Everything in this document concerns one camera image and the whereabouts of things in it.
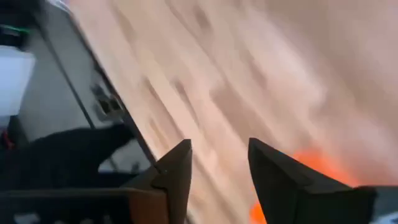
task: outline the orange object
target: orange object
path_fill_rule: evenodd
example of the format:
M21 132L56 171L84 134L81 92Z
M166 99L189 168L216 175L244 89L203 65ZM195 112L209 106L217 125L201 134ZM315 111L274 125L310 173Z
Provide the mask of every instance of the orange object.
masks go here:
M330 178L341 183L355 187L359 182L345 172L333 159L327 158L321 153L321 150L309 148L297 151L293 158L302 164L314 169ZM251 224L266 224L266 219L261 209L261 205L257 202L251 210Z

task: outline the wooden floor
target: wooden floor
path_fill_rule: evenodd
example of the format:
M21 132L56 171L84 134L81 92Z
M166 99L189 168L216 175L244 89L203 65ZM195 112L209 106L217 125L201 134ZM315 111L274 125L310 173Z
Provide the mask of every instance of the wooden floor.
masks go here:
M249 223L247 144L398 183L398 2L70 0L155 157L192 139L195 223Z

